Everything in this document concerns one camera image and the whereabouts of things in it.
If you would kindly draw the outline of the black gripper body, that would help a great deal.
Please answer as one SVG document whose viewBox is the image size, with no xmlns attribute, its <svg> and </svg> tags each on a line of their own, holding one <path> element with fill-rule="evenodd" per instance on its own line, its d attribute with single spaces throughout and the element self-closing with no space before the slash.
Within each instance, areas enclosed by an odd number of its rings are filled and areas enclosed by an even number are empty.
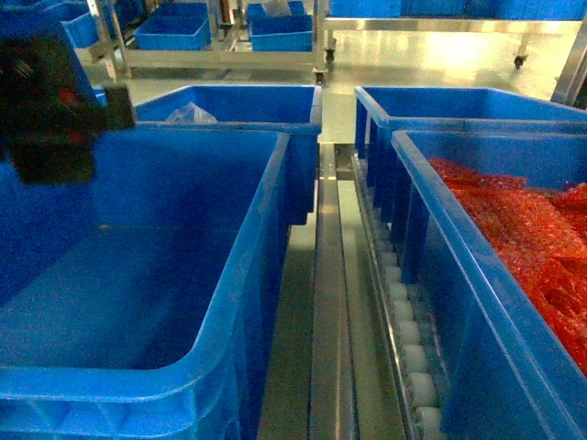
<svg viewBox="0 0 587 440">
<path fill-rule="evenodd" d="M 94 95 L 59 22 L 1 25 L 1 158 L 25 184 L 87 183 L 94 143 L 135 125 L 128 89 Z"/>
</svg>

